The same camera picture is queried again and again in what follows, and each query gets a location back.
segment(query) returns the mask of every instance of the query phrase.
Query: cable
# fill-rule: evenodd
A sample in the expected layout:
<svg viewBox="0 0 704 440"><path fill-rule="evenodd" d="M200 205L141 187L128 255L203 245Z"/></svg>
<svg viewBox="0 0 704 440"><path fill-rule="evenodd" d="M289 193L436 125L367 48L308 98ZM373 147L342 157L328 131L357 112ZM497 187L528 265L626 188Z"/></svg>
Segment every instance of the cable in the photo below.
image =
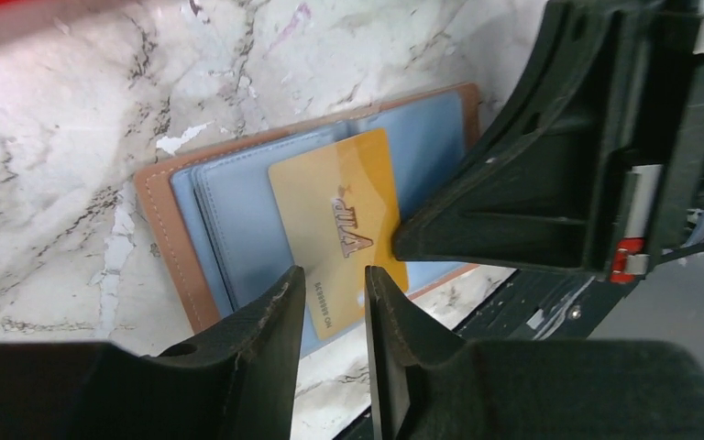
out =
<svg viewBox="0 0 704 440"><path fill-rule="evenodd" d="M663 255L660 259L660 264L667 263L675 259L689 257L690 255L699 254L700 252L704 252L704 242L692 246L681 247L669 254Z"/></svg>

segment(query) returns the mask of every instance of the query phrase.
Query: light blue leather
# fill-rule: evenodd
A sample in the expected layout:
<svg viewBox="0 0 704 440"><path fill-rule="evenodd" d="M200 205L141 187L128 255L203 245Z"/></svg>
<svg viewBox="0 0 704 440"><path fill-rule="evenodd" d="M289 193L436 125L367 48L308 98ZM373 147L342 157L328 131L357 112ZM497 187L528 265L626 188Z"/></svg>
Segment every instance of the light blue leather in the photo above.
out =
<svg viewBox="0 0 704 440"><path fill-rule="evenodd" d="M293 263L270 187L273 163L375 128L387 131L401 217L413 214L457 168L465 151L461 100L449 92L377 115L212 159L175 173L171 185L222 316L260 296ZM462 266L407 263L411 291ZM302 355L320 341L308 310Z"/></svg>

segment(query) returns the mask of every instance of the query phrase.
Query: brown leather wallet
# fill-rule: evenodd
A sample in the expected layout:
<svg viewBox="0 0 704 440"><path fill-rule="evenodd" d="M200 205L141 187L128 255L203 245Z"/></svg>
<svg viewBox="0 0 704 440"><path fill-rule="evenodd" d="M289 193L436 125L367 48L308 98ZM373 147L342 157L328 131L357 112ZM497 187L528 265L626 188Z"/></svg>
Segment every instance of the brown leather wallet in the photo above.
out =
<svg viewBox="0 0 704 440"><path fill-rule="evenodd" d="M142 211L152 228L160 254L169 268L169 274L180 295L182 306L190 320L192 330L198 333L218 322L220 313L217 311L212 293L202 272L201 264L195 255L190 235L185 228L182 213L174 198L171 188L171 175L174 172L335 121L375 115L400 105L406 105L416 100L448 91L455 91L461 97L466 142L470 148L479 139L479 88L476 84L464 83L382 104L372 104L291 126L275 128L249 137L230 140L219 145L202 148L164 160L138 171L134 176L134 184ZM416 292L412 295L412 298L473 269L473 267L475 266L466 265L461 269L446 274L441 280Z"/></svg>

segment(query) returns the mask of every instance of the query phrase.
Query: screw hole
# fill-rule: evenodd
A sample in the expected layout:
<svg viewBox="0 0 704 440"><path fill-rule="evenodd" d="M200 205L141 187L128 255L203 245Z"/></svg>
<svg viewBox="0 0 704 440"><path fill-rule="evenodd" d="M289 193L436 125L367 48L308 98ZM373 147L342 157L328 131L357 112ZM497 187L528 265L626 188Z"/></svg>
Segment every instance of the screw hole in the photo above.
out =
<svg viewBox="0 0 704 440"><path fill-rule="evenodd" d="M177 356L187 356L195 353L196 350L198 350L198 347L194 344L181 342L176 346L170 346L166 348L166 351L160 353L159 358L175 358Z"/></svg>
<svg viewBox="0 0 704 440"><path fill-rule="evenodd" d="M524 135L528 135L530 133L533 133L538 128L538 120L540 118L541 118L540 113L533 113L530 116L530 119L528 119L527 123L524 125L524 128L522 129L522 133Z"/></svg>
<svg viewBox="0 0 704 440"><path fill-rule="evenodd" d="M578 305L574 305L570 309L568 309L568 319L575 321L578 318L581 317L581 307Z"/></svg>
<svg viewBox="0 0 704 440"><path fill-rule="evenodd" d="M587 30L587 14L582 14L577 20L576 23L573 25L573 34L571 34L571 38L573 38L574 41L581 39L584 37L584 31Z"/></svg>

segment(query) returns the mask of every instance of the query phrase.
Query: gold card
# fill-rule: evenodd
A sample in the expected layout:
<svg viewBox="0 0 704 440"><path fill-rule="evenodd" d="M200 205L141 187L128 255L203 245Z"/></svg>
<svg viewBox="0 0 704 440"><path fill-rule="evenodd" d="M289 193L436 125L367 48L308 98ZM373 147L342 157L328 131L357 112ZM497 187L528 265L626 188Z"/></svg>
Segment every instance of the gold card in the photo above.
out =
<svg viewBox="0 0 704 440"><path fill-rule="evenodd" d="M392 255L401 215L384 129L275 163L269 177L320 339L363 317L366 266L409 290L406 264Z"/></svg>

